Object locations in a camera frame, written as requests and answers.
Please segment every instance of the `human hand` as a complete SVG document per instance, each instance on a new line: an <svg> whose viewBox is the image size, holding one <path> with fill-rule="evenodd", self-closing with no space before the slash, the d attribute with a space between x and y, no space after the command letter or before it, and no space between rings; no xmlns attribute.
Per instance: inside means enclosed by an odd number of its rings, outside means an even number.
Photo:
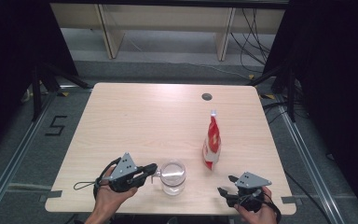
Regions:
<svg viewBox="0 0 358 224"><path fill-rule="evenodd" d="M271 190L267 187L262 187L263 191L269 196L265 201L270 203ZM235 209L240 213L242 221L249 222L250 224L276 224L275 212L266 204L262 204L258 212L249 212L244 207L235 204Z"/></svg>
<svg viewBox="0 0 358 224"><path fill-rule="evenodd" d="M110 167L104 176L111 175L114 169L115 167ZM132 188L126 192L118 193L112 191L108 185L100 186L95 199L94 210L85 224L101 224L109 220L109 218L116 213L121 204L132 197L137 190L137 188Z"/></svg>

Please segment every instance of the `glass cup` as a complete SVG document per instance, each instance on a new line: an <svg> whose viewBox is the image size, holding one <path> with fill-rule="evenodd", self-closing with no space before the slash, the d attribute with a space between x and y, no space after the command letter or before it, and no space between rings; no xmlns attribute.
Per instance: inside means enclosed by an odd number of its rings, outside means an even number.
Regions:
<svg viewBox="0 0 358 224"><path fill-rule="evenodd" d="M162 190L169 195L178 195L185 188L186 168L178 160L169 161L157 169L153 177L159 177L162 183Z"/></svg>

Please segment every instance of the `wire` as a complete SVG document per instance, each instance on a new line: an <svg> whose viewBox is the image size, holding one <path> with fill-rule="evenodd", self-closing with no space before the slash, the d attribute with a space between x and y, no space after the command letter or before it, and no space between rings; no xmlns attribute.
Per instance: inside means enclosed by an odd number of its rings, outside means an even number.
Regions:
<svg viewBox="0 0 358 224"><path fill-rule="evenodd" d="M82 186L82 187L80 187L80 188L77 188L76 186L77 186L78 184L86 184L86 185L84 185L84 186ZM83 188L88 187L88 186L93 185L93 184L95 184L95 181L82 181L82 182L77 182L77 183L74 184L74 190L83 189Z"/></svg>
<svg viewBox="0 0 358 224"><path fill-rule="evenodd" d="M252 25L251 25L250 22L249 22L249 20L248 20L248 18L246 17L244 8L242 9L243 17L245 18L246 23L248 24L248 27L249 27L249 31L250 31L250 33L248 34L248 37L246 37L246 42L248 42L249 36L250 36L250 34L252 34L252 36L253 36L253 38L255 39L255 41L256 41L258 47L255 46L255 45L253 45L253 44L250 43L250 42L249 42L249 44L250 44L251 46L253 46L254 48L260 50L260 53L261 53L261 55L263 56L264 62L266 62L266 61L267 61L267 57L268 57L268 56L266 55L266 52L269 53L270 50L269 50L266 46L264 46L263 44L261 44L260 39L259 39L259 37L258 37L257 23L256 23L256 21L255 21L255 19L256 19L256 13L257 13L257 9L254 8L254 9L253 9L253 22L252 22Z"/></svg>
<svg viewBox="0 0 358 224"><path fill-rule="evenodd" d="M115 18L112 16L112 13L107 13L107 15L110 17L111 21L115 24L115 26L117 26L116 20L115 20ZM155 59L152 59L152 58L149 58L149 57L145 56L144 51L143 51L141 48L139 48L137 45L135 45L135 43L134 43L130 38L128 38L128 37L126 36L126 39L128 39L128 40L130 41L130 43L131 43L136 49L138 49L140 52L142 52L142 53L143 53L143 56L144 56L146 59L148 59L148 60L150 60L150 61L152 61L152 62L157 62L157 63L171 63L171 62L167 62L167 61L155 60ZM241 75L241 74L239 74L239 73L224 71L224 70L218 69L218 68L216 68L216 67L209 66L209 65L205 65L205 64L197 64L197 63L173 63L173 64L190 64L190 65L195 65L195 66L199 66L199 67L211 68L211 69L216 70L216 71L221 72L221 73L236 75L236 76L244 77L245 79L250 80L250 78L248 78L247 76Z"/></svg>
<svg viewBox="0 0 358 224"><path fill-rule="evenodd" d="M77 219L78 214L73 214L65 223L63 224L69 224L70 222L72 222L72 220L76 220Z"/></svg>
<svg viewBox="0 0 358 224"><path fill-rule="evenodd" d="M316 207L319 209L319 211L321 211L322 215L324 215L327 223L331 224L330 218L328 218L327 214L324 212L324 210L322 209L322 207L308 194L308 192L285 170L283 170L284 173L289 176L289 178L291 180L293 180L293 182L295 182L295 184L310 198L310 200L316 205Z"/></svg>
<svg viewBox="0 0 358 224"><path fill-rule="evenodd" d="M275 121L275 119L277 119L280 115L286 113L287 110L283 111L282 113L280 113L279 115L277 115L274 119L272 119L271 121L268 122L268 124L271 124L273 121Z"/></svg>
<svg viewBox="0 0 358 224"><path fill-rule="evenodd" d="M246 44L243 44L243 46L240 44L240 42L237 40L237 38L235 38L234 34L230 33L232 38L234 39L234 41L237 43L237 45L241 48L241 54L240 54L240 57L241 57L241 65L244 69L250 71L250 72L257 72L257 73L262 73L260 71L254 71L254 70L251 70L249 68L247 68L244 64L243 64L243 61L242 61L242 54L245 52L247 55L249 55L251 58L255 59L256 61L258 61L259 63L261 63L262 65L265 65L265 63L263 63L261 60L259 60L258 58L256 58L254 56L254 54L252 54L249 50L247 50L244 46Z"/></svg>
<svg viewBox="0 0 358 224"><path fill-rule="evenodd" d="M141 48L139 48L139 47L138 47L131 39L129 39L128 37L126 37L126 38L130 41L130 43L131 43L136 49L138 49L140 52L143 53L143 56L144 56L146 59L148 59L148 60L150 60L150 61L152 61L152 62L157 62L157 63L171 63L171 62L168 62L168 61L155 60L155 59L152 59L152 58L150 58L150 57L147 57L147 56L145 55L144 51L143 51ZM245 79L250 80L250 78L248 78L247 76L241 75L241 74L239 74L239 73L224 71L224 70L222 70L222 69L219 69L219 68L216 68L216 67L213 67L213 66L210 66L210 65L198 64L198 63L172 63L172 64L190 64L190 65L195 65L195 66L199 66L199 67L212 68L213 70L216 70L216 71L218 71L218 72L222 72L222 73L226 73L226 74L231 74L231 75L236 75L236 76L244 77Z"/></svg>

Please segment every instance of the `table top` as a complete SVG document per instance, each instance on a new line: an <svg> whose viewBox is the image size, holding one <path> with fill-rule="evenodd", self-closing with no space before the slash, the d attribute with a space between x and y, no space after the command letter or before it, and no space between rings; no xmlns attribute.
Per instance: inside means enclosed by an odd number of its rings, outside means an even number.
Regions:
<svg viewBox="0 0 358 224"><path fill-rule="evenodd" d="M202 99L210 93L212 100ZM213 171L202 161L201 149L217 111L222 139L219 162ZM254 87L98 83L95 85L68 148L49 198L50 212L90 212L92 186L74 190L79 181L93 181L103 168L129 152L137 166L171 159L186 167L186 187L177 196L165 194L159 183L146 179L134 197L124 202L120 214L234 215L217 188L233 194L228 180L245 171L272 182L272 200L284 215L296 211L269 125Z"/></svg>

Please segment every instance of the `black cable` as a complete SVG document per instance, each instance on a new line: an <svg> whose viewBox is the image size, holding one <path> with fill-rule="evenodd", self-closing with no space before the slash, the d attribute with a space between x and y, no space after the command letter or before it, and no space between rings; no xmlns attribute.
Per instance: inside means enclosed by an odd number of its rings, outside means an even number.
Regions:
<svg viewBox="0 0 358 224"><path fill-rule="evenodd" d="M77 219L78 214L73 214L65 223L63 224L69 224L70 222L72 222L72 220L76 220Z"/></svg>
<svg viewBox="0 0 358 224"><path fill-rule="evenodd" d="M80 188L77 188L76 186L77 186L78 184L87 184L87 185L82 186L82 187L80 187ZM95 181L77 182L77 183L74 184L74 190L83 189L83 188L88 187L88 186L93 185L93 184L95 184Z"/></svg>
<svg viewBox="0 0 358 224"><path fill-rule="evenodd" d="M257 23L255 22L256 9L254 9L253 12L254 12L254 20L253 20L252 25L251 25L250 22L249 22L249 20L248 20L248 18L246 17L246 14L245 14L244 9L242 9L243 17L245 18L246 23L248 24L248 27L249 27L249 31L250 31L249 34L252 34L252 36L254 37L254 39L255 39L255 41L256 41L256 43L257 43L257 45L258 45L259 47L254 46L254 45L251 44L250 42L249 42L249 44L250 44L251 46L255 47L256 49L259 49L259 50L260 50L260 53L261 53L261 55L263 56L263 60L264 60L264 62L265 62L265 61L267 60L267 56L266 56L266 53L265 53L265 49L268 50L268 53L269 53L269 49L268 49L267 47L265 47L264 45L262 45L261 42L260 42L260 39L258 38Z"/></svg>
<svg viewBox="0 0 358 224"><path fill-rule="evenodd" d="M269 104L269 105L263 105L263 110L266 110L268 108L272 108L272 107L278 106L278 105L287 105L287 102L272 103L272 104Z"/></svg>
<svg viewBox="0 0 358 224"><path fill-rule="evenodd" d="M251 58L253 58L254 60L258 61L259 63L265 65L265 63L263 63L262 61L260 61L258 58L256 58L249 50L245 49L244 48L244 45L242 46L240 44L240 42L237 40L237 38L235 38L234 34L230 33L232 38L235 40L235 42L237 43L237 45L241 48L241 64L242 64L242 67L245 68L246 70L248 71L251 71L251 72L257 72L257 73L261 73L259 71L253 71L247 67L245 67L245 65L243 64L242 62L242 54L245 52L247 55L249 55Z"/></svg>
<svg viewBox="0 0 358 224"><path fill-rule="evenodd" d="M322 215L324 215L327 223L331 224L330 218L328 218L327 214L324 212L324 210L322 209L322 207L308 194L308 192L289 174L287 173L287 171L283 170L284 173L289 176L289 178L291 180L293 180L293 182L295 182L296 185L298 185L298 187L310 198L310 200L316 205L316 207L319 209L319 211L321 211Z"/></svg>
<svg viewBox="0 0 358 224"><path fill-rule="evenodd" d="M283 111L282 113L280 113L279 115L277 115L274 119L272 119L271 121L268 122L268 124L271 124L273 121L275 121L275 119L277 119L280 115L286 113L287 110Z"/></svg>

